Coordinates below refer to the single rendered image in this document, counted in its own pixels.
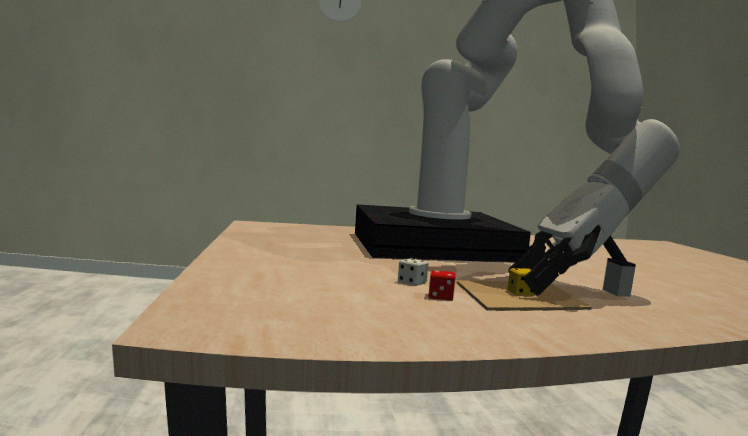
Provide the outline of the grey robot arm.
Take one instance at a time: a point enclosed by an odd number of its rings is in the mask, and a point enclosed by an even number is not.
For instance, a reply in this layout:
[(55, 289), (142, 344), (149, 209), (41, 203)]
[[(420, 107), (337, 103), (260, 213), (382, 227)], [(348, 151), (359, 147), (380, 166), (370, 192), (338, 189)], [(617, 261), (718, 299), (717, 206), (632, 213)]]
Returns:
[[(517, 45), (510, 34), (525, 13), (559, 1), (482, 0), (456, 40), (467, 66), (444, 59), (426, 69), (418, 202), (409, 213), (471, 218), (464, 211), (469, 112), (483, 107), (512, 69)], [(596, 146), (611, 154), (592, 174), (611, 181), (624, 195), (630, 212), (677, 160), (680, 145), (664, 123), (638, 121), (642, 78), (635, 50), (620, 34), (614, 0), (563, 1), (572, 45), (587, 56), (589, 66), (586, 132)], [(611, 236), (603, 245), (612, 258), (607, 258), (602, 290), (630, 297), (636, 264), (626, 260)]]

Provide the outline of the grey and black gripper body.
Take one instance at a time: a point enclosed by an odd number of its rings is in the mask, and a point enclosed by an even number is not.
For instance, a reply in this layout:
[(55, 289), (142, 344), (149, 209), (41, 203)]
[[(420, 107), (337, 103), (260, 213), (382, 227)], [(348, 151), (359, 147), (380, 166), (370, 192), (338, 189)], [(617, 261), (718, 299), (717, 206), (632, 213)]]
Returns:
[(552, 234), (554, 246), (563, 238), (572, 238), (568, 244), (574, 251), (581, 246), (585, 235), (599, 225), (601, 230), (593, 255), (628, 211), (629, 205), (621, 191), (602, 175), (592, 174), (587, 183), (573, 191), (538, 223), (538, 229)]

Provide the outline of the white die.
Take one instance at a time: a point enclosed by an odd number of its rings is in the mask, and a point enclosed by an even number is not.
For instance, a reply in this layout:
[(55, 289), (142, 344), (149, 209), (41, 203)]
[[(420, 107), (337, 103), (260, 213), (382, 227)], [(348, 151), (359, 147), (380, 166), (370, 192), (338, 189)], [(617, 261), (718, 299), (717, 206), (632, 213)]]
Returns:
[(405, 259), (399, 261), (398, 282), (408, 285), (421, 285), (427, 282), (428, 261)]

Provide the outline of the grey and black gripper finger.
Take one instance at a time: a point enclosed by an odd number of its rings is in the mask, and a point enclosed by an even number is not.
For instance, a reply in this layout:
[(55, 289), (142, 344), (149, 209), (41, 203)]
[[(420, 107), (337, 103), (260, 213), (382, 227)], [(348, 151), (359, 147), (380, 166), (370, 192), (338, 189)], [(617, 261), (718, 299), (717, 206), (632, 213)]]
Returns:
[[(552, 234), (546, 233), (543, 231), (538, 232), (535, 235), (535, 239), (533, 244), (528, 248), (528, 250), (508, 269), (510, 272), (511, 268), (518, 268), (518, 269), (533, 269), (544, 257), (549, 257), (551, 253), (555, 250), (558, 244), (555, 246), (551, 243), (549, 240), (552, 238)], [(545, 243), (546, 242), (546, 243)], [(545, 252), (547, 244), (549, 246), (549, 250)], [(542, 246), (543, 245), (543, 246)]]
[(601, 227), (597, 225), (591, 233), (585, 235), (581, 246), (574, 251), (568, 244), (572, 238), (563, 238), (549, 258), (544, 257), (524, 276), (524, 281), (533, 293), (537, 296), (540, 295), (559, 276), (559, 274), (564, 274), (569, 267), (576, 265), (578, 262), (589, 259), (592, 255), (600, 230)]

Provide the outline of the yellow die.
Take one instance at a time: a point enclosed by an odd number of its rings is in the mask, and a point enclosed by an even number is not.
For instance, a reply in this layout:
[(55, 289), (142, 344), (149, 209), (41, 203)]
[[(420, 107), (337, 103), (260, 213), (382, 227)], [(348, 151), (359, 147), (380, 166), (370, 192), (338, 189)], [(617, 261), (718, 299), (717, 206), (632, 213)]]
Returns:
[(524, 276), (530, 270), (511, 268), (509, 272), (508, 291), (516, 296), (534, 296), (535, 294), (524, 281)]

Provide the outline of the tan flat mat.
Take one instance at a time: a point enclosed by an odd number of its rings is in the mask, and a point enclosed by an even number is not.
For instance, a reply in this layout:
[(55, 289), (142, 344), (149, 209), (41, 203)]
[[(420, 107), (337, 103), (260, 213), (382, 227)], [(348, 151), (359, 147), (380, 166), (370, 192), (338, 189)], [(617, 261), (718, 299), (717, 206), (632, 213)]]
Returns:
[(592, 306), (550, 284), (539, 296), (516, 296), (508, 281), (457, 280), (487, 311), (591, 310)]

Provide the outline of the red die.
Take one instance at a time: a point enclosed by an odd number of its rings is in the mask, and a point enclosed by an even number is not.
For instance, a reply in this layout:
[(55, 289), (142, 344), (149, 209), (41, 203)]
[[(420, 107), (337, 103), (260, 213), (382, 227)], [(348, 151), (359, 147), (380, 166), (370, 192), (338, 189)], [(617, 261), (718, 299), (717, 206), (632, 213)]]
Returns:
[(429, 298), (452, 301), (454, 297), (455, 273), (433, 270), (430, 275)]

